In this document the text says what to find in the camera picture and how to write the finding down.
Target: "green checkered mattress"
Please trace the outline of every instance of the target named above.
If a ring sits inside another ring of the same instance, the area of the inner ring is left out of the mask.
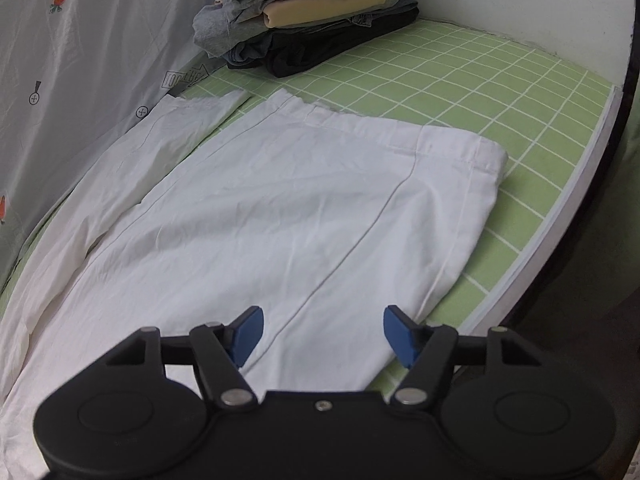
[[[463,128],[507,150],[506,176],[478,245],[426,320],[457,328],[526,261],[597,138],[614,91],[603,78],[539,49],[417,20],[306,73],[276,79],[262,68],[225,67],[182,95],[221,96],[237,88],[252,93],[215,135],[282,87],[334,110]],[[0,296],[0,312],[30,252]],[[404,374],[393,361],[370,387],[386,395]]]

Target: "black garment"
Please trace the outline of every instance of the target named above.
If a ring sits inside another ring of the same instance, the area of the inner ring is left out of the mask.
[[[264,59],[256,60],[251,65],[233,66],[227,63],[227,66],[237,70],[254,68],[262,63],[268,72],[276,77],[294,75],[309,70],[354,46],[406,27],[415,21],[418,13],[419,10],[416,7],[399,14],[380,16],[372,20],[370,27],[348,25],[312,33],[276,33],[273,35],[271,47]]]
[[[258,34],[253,38],[236,44],[236,46],[231,50],[225,52],[222,55],[222,58],[228,62],[229,65],[235,65],[238,68],[260,66],[260,64],[255,64],[254,60],[262,59],[267,55],[267,52],[271,48],[271,40],[273,39],[274,34],[311,34],[320,32],[321,30],[329,30],[330,28],[336,29],[349,27],[349,25],[370,27],[373,20],[380,16],[401,14],[402,12],[415,9],[417,6],[418,2],[415,0],[398,0],[395,5],[386,9],[372,10],[370,12],[364,12],[363,14],[356,14],[350,18],[337,20],[331,23],[323,23],[322,25],[316,25],[314,27],[270,28],[262,34]]]

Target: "folded white cloth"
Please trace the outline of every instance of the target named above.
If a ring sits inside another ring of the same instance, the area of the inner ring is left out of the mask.
[[[44,467],[31,424],[33,402],[44,398],[46,387],[32,384],[35,397],[28,396],[31,400],[23,406],[24,390],[12,388],[28,349],[33,352],[37,345],[34,331],[46,325],[52,314],[54,298],[118,217],[135,209],[149,190],[248,97],[244,91],[189,101],[165,96],[100,156],[58,210],[27,261],[0,320],[0,480],[38,478]],[[56,358],[55,349],[49,357]],[[53,372],[50,384],[69,378],[74,363],[69,365],[66,373]],[[41,368],[40,373],[46,374],[46,369]],[[24,376],[27,384],[29,376]]]
[[[140,326],[186,334],[257,304],[264,335],[242,373],[259,396],[366,387],[392,355],[385,307],[422,318],[449,290],[505,160],[470,132],[277,91],[121,215],[51,303],[0,412],[6,468],[46,471],[31,436],[38,404]],[[168,376],[196,389],[188,368]]]

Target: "white wall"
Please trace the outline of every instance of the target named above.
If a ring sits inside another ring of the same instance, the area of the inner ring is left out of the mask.
[[[634,0],[418,0],[422,15],[544,50],[622,85],[630,51]]]

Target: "bed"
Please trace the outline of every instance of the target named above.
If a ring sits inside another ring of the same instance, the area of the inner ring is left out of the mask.
[[[470,130],[507,150],[505,178],[478,245],[425,320],[478,335],[512,309],[567,228],[621,95],[594,73],[542,50],[422,19],[306,73],[275,79],[263,69],[224,67],[182,95],[252,94],[213,136],[280,88],[333,110]],[[15,267],[0,296],[0,314],[46,227]],[[388,395],[404,373],[393,361],[370,388]]]

